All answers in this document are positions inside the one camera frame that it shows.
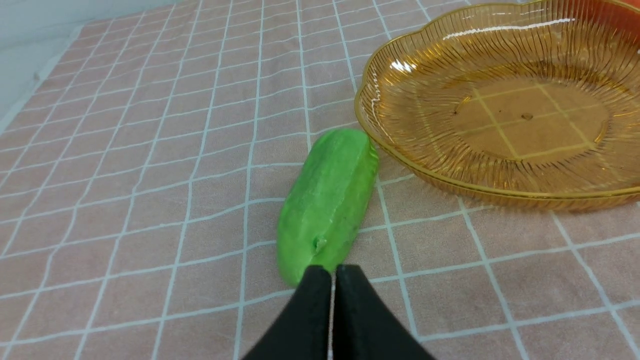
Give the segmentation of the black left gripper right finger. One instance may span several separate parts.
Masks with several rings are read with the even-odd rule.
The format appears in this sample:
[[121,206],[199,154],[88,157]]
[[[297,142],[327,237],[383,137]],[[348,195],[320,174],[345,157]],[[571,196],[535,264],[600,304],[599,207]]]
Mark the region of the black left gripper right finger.
[[334,360],[432,360],[378,296],[361,267],[336,269]]

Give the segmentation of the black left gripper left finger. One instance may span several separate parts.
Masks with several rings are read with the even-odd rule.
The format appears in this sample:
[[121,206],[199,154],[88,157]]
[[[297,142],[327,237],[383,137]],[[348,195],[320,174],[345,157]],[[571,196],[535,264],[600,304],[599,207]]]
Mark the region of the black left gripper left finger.
[[332,276],[320,265],[306,268],[301,282],[245,360],[326,360]]

